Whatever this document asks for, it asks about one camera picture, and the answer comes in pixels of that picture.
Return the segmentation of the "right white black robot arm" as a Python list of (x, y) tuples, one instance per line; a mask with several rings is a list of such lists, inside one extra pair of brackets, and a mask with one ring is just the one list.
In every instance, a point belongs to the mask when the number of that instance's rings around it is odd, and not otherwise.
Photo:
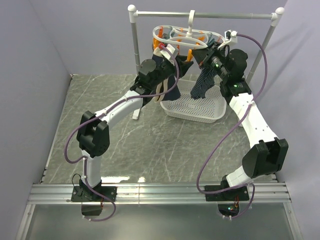
[(238, 188), (249, 184), (260, 176), (276, 173), (282, 169), (289, 144), (271, 130), (255, 102), (244, 78), (248, 55), (240, 49), (232, 49), (223, 55), (218, 49), (194, 53), (196, 61), (215, 70), (222, 82), (220, 92), (226, 103), (238, 117), (235, 128), (242, 126), (249, 140), (250, 150), (242, 158), (241, 166), (225, 176), (220, 194), (226, 200), (238, 194)]

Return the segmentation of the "white round clip hanger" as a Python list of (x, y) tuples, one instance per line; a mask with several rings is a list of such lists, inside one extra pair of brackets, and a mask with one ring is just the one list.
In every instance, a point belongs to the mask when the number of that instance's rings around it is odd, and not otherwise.
[(192, 50), (206, 48), (211, 42), (222, 44), (225, 37), (213, 31), (202, 31), (193, 28), (195, 10), (188, 15), (188, 27), (172, 25), (160, 25), (152, 31), (152, 48), (159, 48), (160, 45), (171, 45), (180, 53), (181, 47), (188, 48), (186, 60), (192, 60)]

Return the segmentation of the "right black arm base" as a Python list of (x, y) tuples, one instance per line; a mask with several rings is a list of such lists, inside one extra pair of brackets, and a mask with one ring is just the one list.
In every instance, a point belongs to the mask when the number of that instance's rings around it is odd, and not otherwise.
[[(218, 213), (223, 218), (237, 218), (249, 209), (253, 198), (249, 198), (249, 190), (247, 186), (242, 186), (239, 188), (215, 193), (215, 194), (205, 194), (205, 200), (207, 202), (218, 202), (217, 208)], [(248, 201), (249, 204), (243, 212), (240, 212), (240, 202)]]

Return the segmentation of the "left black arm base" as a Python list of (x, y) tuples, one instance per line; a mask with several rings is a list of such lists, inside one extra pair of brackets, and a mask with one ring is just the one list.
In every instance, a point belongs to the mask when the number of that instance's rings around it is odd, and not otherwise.
[(115, 202), (117, 196), (116, 186), (97, 185), (93, 188), (98, 194), (92, 192), (85, 184), (74, 186), (71, 195), (72, 203), (81, 203), (81, 213), (85, 217), (98, 217), (103, 211), (103, 204), (110, 202), (105, 197)]

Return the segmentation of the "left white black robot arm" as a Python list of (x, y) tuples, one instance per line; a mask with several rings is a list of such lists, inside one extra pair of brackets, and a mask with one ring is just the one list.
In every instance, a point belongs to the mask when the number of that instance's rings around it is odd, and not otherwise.
[(84, 160), (80, 183), (85, 185), (83, 195), (89, 201), (96, 201), (101, 195), (101, 156), (110, 146), (110, 130), (127, 115), (159, 96), (156, 88), (160, 83), (171, 78), (173, 86), (177, 86), (177, 80), (192, 64), (185, 56), (179, 55), (173, 61), (163, 56), (144, 60), (134, 84), (123, 97), (96, 113), (87, 111), (82, 115), (76, 139)]

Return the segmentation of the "navy blue underwear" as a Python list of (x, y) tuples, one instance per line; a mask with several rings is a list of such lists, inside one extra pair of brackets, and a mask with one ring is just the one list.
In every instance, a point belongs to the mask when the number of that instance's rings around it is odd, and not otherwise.
[[(163, 62), (163, 55), (161, 54), (161, 49), (156, 47), (153, 50), (152, 60), (156, 62), (156, 65), (159, 66)], [(169, 78), (165, 79), (161, 82), (155, 90), (155, 94), (159, 94), (169, 90), (174, 83), (176, 82), (175, 77), (172, 75)], [(176, 85), (169, 93), (162, 94), (160, 96), (153, 97), (153, 101), (155, 103), (162, 102), (162, 101), (175, 101), (181, 97), (181, 93), (179, 91), (178, 86)]]

